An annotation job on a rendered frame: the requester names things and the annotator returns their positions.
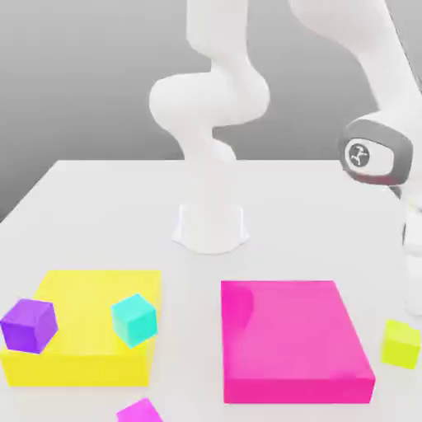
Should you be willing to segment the small cyan cube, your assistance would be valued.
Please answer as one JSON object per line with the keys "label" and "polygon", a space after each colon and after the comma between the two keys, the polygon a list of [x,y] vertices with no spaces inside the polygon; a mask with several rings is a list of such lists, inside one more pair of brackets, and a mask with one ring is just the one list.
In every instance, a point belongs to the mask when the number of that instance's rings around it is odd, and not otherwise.
{"label": "small cyan cube", "polygon": [[139,293],[113,304],[110,311],[114,332],[130,349],[157,334],[157,310]]}

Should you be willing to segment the small lime cube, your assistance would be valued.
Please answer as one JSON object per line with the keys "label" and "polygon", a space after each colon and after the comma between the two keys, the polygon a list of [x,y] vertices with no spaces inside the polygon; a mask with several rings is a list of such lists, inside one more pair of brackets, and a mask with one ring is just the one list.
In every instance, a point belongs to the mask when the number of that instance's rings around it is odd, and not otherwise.
{"label": "small lime cube", "polygon": [[401,368],[415,369],[420,355],[420,331],[408,323],[387,320],[382,338],[383,363]]}

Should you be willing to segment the large pink box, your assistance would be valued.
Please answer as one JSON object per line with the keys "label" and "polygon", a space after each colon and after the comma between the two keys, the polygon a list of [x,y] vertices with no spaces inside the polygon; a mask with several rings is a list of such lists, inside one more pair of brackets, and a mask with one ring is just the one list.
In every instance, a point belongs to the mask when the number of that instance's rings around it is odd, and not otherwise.
{"label": "large pink box", "polygon": [[221,283],[227,404],[368,404],[375,375],[332,281]]}

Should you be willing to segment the small magenta cube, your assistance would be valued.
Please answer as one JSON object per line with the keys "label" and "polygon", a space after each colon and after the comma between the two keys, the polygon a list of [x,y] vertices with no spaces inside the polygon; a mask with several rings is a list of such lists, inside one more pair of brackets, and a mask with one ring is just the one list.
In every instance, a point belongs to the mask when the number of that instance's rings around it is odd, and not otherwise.
{"label": "small magenta cube", "polygon": [[163,422],[156,408],[148,398],[127,406],[116,413],[117,422]]}

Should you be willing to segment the small purple cube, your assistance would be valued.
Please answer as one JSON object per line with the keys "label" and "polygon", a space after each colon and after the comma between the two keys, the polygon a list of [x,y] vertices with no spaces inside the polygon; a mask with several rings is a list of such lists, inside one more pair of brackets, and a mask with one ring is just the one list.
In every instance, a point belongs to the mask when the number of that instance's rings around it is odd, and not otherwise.
{"label": "small purple cube", "polygon": [[0,320],[9,350],[41,354],[59,327],[54,305],[22,298]]}

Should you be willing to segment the large yellow box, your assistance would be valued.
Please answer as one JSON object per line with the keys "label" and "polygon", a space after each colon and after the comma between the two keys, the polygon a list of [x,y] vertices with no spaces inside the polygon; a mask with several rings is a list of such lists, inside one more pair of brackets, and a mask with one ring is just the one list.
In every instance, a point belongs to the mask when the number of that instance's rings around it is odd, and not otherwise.
{"label": "large yellow box", "polygon": [[33,298],[54,305],[58,332],[40,354],[3,349],[11,387],[145,387],[156,340],[129,348],[112,328],[112,305],[135,295],[162,305],[158,270],[50,270]]}

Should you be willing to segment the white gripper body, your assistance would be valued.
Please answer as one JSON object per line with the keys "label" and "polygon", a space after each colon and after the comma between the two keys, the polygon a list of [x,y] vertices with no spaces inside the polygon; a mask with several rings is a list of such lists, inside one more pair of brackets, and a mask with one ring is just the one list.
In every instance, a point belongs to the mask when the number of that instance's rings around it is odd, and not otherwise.
{"label": "white gripper body", "polygon": [[422,316],[422,257],[407,256],[406,309],[409,313]]}

